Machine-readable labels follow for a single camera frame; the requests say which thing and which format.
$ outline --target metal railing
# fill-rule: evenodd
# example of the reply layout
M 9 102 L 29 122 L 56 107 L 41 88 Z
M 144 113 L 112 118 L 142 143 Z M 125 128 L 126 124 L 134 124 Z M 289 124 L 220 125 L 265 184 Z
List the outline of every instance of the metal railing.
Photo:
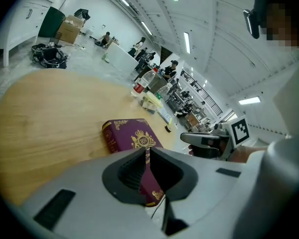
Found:
M 184 70 L 182 71 L 181 76 L 197 91 L 198 95 L 200 95 L 202 99 L 204 99 L 205 103 L 210 106 L 210 108 L 216 113 L 217 116 L 223 113 L 223 111 L 219 108 L 219 106 L 215 103 L 215 101 L 204 90 L 204 88 L 197 83 L 196 80 L 194 80 Z

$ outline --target cabinet handle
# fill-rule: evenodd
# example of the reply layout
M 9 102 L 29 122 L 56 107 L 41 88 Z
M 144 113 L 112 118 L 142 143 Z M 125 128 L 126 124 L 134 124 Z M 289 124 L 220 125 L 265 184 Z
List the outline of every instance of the cabinet handle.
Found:
M 30 15 L 31 15 L 31 9 L 29 9 L 29 14 L 28 14 L 28 17 L 26 17 L 25 19 L 28 19 L 28 18 L 30 18 Z

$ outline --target floor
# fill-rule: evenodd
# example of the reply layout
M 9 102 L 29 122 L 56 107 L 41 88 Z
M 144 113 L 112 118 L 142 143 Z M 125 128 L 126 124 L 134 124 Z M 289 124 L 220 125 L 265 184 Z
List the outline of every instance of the floor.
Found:
M 37 43 L 47 44 L 49 38 L 38 38 Z M 78 72 L 81 75 L 91 75 L 96 76 L 104 81 L 109 81 L 112 83 L 124 85 L 128 88 L 132 88 L 133 79 L 136 77 L 137 73 L 131 70 L 131 73 L 125 73 L 120 68 L 115 68 L 112 65 L 106 63 L 101 58 L 105 53 L 105 50 L 101 47 L 94 45 L 93 41 L 85 38 L 83 36 L 78 36 L 76 43 L 78 46 L 69 45 L 60 41 L 59 45 L 66 45 L 62 47 L 62 51 L 68 54 L 67 69 L 69 71 Z M 34 64 L 32 62 L 31 56 L 31 46 L 33 45 L 33 39 L 24 42 L 23 44 L 17 46 L 9 53 L 9 66 L 4 68 L 2 64 L 2 58 L 0 58 L 0 100 L 3 97 L 6 90 L 19 78 L 22 76 L 37 71 L 44 70 L 44 68 L 39 64 Z M 172 110 L 165 106 L 167 112 L 172 116 Z M 182 142 L 179 139 L 181 133 L 187 132 L 184 127 L 180 124 L 177 125 L 176 132 L 176 144 L 174 146 L 174 151 L 187 154 L 188 144 Z M 157 207 L 146 208 L 148 215 L 152 216 L 153 222 L 159 227 L 162 224 L 162 218 L 164 214 L 165 201 L 162 199 L 161 203 Z

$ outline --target white cabinet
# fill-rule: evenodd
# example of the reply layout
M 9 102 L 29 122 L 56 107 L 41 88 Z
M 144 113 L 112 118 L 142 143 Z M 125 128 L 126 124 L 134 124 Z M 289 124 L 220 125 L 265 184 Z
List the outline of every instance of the white cabinet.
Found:
M 52 0 L 18 0 L 0 25 L 0 49 L 3 66 L 9 64 L 9 51 L 20 43 L 37 37 Z

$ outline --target bag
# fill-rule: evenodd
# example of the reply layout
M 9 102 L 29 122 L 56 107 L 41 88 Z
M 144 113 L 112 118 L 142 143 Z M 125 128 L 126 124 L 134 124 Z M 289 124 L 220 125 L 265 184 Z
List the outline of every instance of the bag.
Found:
M 66 69 L 67 55 L 61 49 L 51 46 L 41 46 L 40 49 L 38 47 L 37 49 L 35 48 L 36 47 L 31 48 L 35 50 L 32 56 L 33 63 L 40 62 L 45 68 Z

